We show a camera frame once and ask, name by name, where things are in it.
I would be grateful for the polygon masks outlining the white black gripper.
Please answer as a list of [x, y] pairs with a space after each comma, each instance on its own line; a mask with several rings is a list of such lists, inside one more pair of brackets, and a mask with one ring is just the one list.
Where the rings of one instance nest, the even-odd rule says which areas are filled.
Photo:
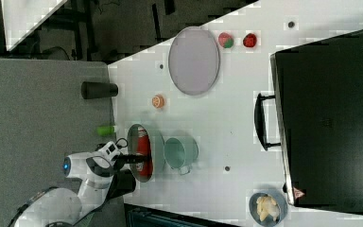
[[93, 155], [107, 161], [114, 170], [120, 170], [123, 164], [139, 164], [148, 160], [146, 155], [123, 154], [114, 141], [100, 144]]

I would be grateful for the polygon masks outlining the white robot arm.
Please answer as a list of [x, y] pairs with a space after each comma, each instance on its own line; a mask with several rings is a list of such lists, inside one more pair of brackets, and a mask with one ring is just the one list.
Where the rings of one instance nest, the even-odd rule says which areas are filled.
[[135, 190], [136, 180], [128, 164], [147, 159], [125, 154], [110, 141], [94, 151], [72, 153], [62, 163], [70, 187], [50, 186], [18, 208], [8, 227], [74, 227], [107, 201]]

